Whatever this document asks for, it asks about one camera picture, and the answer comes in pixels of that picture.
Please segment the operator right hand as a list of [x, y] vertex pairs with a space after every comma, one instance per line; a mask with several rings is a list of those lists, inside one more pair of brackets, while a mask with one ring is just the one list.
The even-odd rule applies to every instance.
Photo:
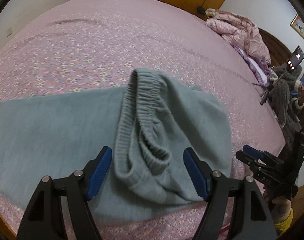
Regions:
[[272, 189], [264, 186], [264, 200], [266, 200], [268, 206], [273, 205], [273, 209], [270, 211], [274, 224], [281, 223], [286, 220], [291, 213], [291, 201], [284, 196], [278, 196]]

